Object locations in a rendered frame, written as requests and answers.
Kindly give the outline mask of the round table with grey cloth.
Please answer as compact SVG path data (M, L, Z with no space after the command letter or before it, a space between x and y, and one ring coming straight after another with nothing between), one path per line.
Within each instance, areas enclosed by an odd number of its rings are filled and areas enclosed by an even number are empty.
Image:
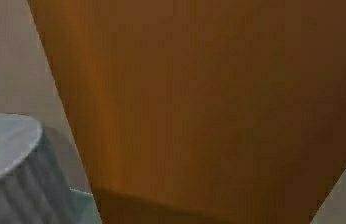
M0 224L77 224L71 190L41 123L0 114Z

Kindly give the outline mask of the brown wooden door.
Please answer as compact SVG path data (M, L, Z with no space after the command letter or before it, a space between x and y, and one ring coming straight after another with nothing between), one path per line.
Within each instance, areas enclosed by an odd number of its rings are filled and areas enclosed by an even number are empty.
M346 167L346 0L28 0L103 224L310 224Z

